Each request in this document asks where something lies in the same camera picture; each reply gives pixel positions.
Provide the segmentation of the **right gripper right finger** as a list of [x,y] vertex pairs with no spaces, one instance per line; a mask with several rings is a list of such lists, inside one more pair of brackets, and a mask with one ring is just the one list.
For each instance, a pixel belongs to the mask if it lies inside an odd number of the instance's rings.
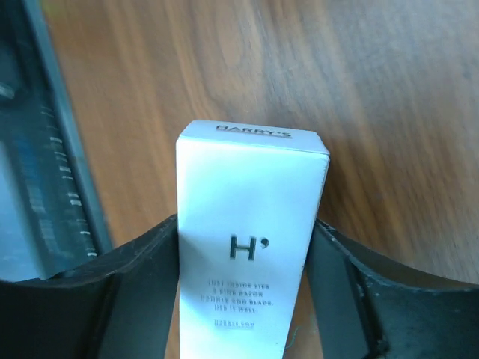
[[406,266],[321,220],[305,269],[322,358],[478,357],[478,285]]

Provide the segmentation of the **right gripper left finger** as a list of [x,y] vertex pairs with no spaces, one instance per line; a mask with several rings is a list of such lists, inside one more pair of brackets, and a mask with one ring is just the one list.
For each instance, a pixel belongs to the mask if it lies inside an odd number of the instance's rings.
[[163,358],[179,256],[171,216],[48,280],[1,283],[3,358]]

